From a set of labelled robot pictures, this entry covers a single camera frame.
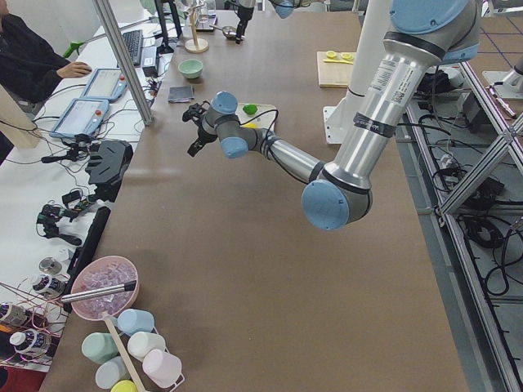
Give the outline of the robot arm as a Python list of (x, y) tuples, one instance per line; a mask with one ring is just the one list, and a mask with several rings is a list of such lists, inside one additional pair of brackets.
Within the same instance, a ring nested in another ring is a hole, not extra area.
[[(304, 8), (310, 6), (314, 3), (315, 0), (298, 0), (298, 1), (273, 1), (270, 0), (269, 3), (275, 9), (276, 14), (281, 18), (285, 19), (289, 17), (294, 10), (298, 8)], [(239, 23), (236, 27), (235, 42), (240, 44), (244, 40), (244, 33), (248, 26), (248, 22), (253, 17), (254, 8), (257, 5), (255, 0), (239, 0), (239, 1), (230, 1), (231, 4), (234, 4), (237, 8), (237, 16), (239, 17)]]
[(476, 55), (481, 2), (370, 1), (368, 10), (383, 18), (366, 15), (363, 31), (375, 28), (379, 35), (361, 37), (359, 47), (373, 45), (382, 54), (371, 56), (375, 64), (367, 73), (367, 91), (354, 117), (342, 120), (346, 132), (333, 161), (324, 163), (269, 129), (241, 126), (238, 101), (228, 91), (183, 113), (183, 122), (198, 128), (189, 155), (214, 141), (227, 158), (257, 151), (305, 184), (302, 209), (313, 226), (335, 230), (363, 218), (373, 202), (370, 174), (427, 70)]

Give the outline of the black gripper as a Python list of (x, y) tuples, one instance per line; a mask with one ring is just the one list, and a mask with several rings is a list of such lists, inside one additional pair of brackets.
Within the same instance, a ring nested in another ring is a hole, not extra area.
[(251, 20), (253, 17), (256, 0), (238, 0), (238, 17), (240, 19), (236, 27), (235, 42), (240, 44), (244, 40), (244, 33), (246, 29), (246, 20)]
[(204, 107), (201, 104), (192, 104), (189, 108), (182, 114), (182, 121), (187, 123), (192, 121), (198, 128), (197, 139), (190, 145), (187, 150), (187, 153), (192, 158), (204, 148), (206, 144), (212, 143), (215, 141), (215, 136), (207, 132), (203, 128), (204, 120)]

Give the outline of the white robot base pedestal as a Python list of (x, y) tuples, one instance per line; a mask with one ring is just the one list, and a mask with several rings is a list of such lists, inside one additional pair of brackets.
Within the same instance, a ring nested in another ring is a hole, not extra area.
[(382, 40), (390, 26), (390, 4), (391, 1), (385, 0), (367, 1), (346, 95), (337, 106), (324, 107), (324, 131), (328, 144), (340, 145), (344, 141), (355, 114), (361, 109), (365, 94), (384, 56)]

